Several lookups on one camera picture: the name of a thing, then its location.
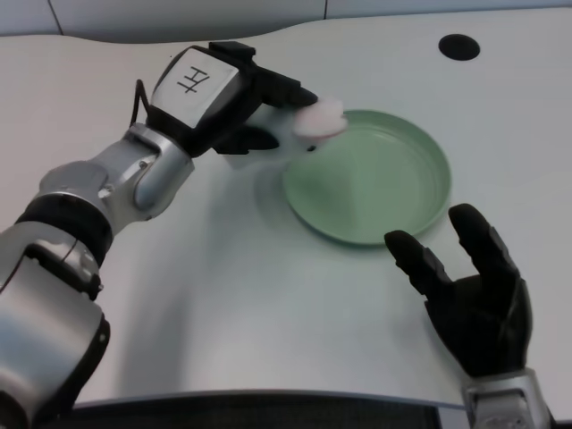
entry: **green plate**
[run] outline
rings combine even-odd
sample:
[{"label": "green plate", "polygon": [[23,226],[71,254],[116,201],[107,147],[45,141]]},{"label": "green plate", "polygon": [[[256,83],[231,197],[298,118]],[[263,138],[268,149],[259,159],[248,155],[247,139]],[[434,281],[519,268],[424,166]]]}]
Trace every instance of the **green plate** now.
[{"label": "green plate", "polygon": [[284,173],[291,207],[320,232],[356,244],[383,244],[393,230],[426,229],[448,204],[445,154],[426,132],[396,116],[366,110],[346,116],[346,132]]}]

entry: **black cable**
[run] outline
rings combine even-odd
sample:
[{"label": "black cable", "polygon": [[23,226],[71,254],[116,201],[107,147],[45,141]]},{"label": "black cable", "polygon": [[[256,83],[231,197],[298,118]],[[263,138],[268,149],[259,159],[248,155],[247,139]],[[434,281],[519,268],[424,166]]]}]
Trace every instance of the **black cable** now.
[{"label": "black cable", "polygon": [[131,113],[131,121],[129,126],[133,125],[137,120],[137,114],[139,113],[139,101],[143,103],[145,111],[149,113],[149,100],[147,99],[147,92],[145,92],[145,85],[143,85],[143,80],[137,79],[135,82],[135,99],[133,100],[133,112]]}]

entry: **white label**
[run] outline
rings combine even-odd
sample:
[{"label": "white label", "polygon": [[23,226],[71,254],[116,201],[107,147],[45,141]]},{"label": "white label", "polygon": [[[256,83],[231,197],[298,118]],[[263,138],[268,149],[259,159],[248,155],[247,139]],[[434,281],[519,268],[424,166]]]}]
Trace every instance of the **white label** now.
[{"label": "white label", "polygon": [[151,104],[196,128],[238,72],[236,67],[191,48],[163,78]]}]

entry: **plate rim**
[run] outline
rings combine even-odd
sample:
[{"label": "plate rim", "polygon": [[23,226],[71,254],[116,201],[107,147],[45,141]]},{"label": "plate rim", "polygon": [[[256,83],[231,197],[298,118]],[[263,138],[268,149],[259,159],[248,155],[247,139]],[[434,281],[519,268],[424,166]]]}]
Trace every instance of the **plate rim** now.
[{"label": "plate rim", "polygon": [[[435,140],[431,134],[429,134],[427,131],[425,131],[421,127],[415,125],[413,122],[408,121],[407,119],[404,119],[404,118],[402,118],[396,114],[389,114],[389,113],[384,112],[384,111],[371,110],[371,109],[349,109],[349,110],[344,111],[344,115],[346,115],[346,114],[375,114],[375,115],[390,116],[391,118],[398,119],[399,121],[402,121],[402,122],[406,123],[408,126],[411,126],[414,129],[425,134],[426,137],[429,138],[429,140],[431,140],[431,142],[433,142],[434,147],[437,149],[437,152],[438,152],[439,156],[442,158],[442,161],[444,162],[444,165],[446,167],[446,172],[445,172],[446,190],[444,192],[444,197],[443,197],[441,206],[433,214],[433,216],[431,216],[431,218],[429,218],[426,222],[424,222],[421,227],[417,228],[414,231],[408,231],[408,233],[413,235],[413,236],[417,236],[417,235],[425,232],[432,225],[434,225],[435,222],[437,222],[437,220],[439,220],[443,216],[444,212],[449,207],[450,194],[451,194],[451,190],[452,190],[452,174],[451,174],[449,159],[447,158],[447,156],[446,156],[445,152],[443,151],[443,149],[441,148],[441,146],[437,143],[437,140]],[[344,243],[349,243],[349,244],[357,244],[360,246],[385,246],[385,240],[384,239],[381,239],[381,240],[349,240],[349,239],[341,237],[337,234],[332,234],[329,231],[325,231],[324,229],[313,225],[307,219],[305,219],[304,216],[302,216],[302,214],[300,214],[299,211],[296,210],[296,208],[291,203],[290,198],[289,198],[288,187],[286,185],[286,175],[287,175],[288,171],[290,170],[291,166],[292,166],[292,162],[289,163],[286,170],[284,170],[284,172],[282,173],[282,189],[285,193],[285,197],[286,197],[286,200],[288,201],[288,205],[290,206],[290,209],[294,212],[294,214],[298,217],[298,219],[300,219],[306,225],[308,225],[312,229],[320,232],[321,234],[323,234],[324,236],[326,236],[330,239],[334,239],[334,240],[341,241]]]}]

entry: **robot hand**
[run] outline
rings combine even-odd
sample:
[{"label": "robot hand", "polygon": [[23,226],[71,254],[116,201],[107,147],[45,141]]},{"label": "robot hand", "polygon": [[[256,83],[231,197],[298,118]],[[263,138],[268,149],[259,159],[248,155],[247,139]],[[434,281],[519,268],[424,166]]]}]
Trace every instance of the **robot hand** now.
[{"label": "robot hand", "polygon": [[525,281],[496,230],[474,207],[449,211],[479,275],[453,282],[435,254],[404,231],[386,234],[396,265],[425,295],[443,344],[474,377],[464,390],[474,427],[550,427],[534,372],[525,369],[532,312]]},{"label": "robot hand", "polygon": [[182,51],[159,79],[151,105],[144,100],[147,126],[174,139],[190,157],[210,147],[228,155],[278,147],[273,136],[244,122],[263,103],[305,107],[317,96],[297,80],[256,65],[255,52],[238,42]]}]

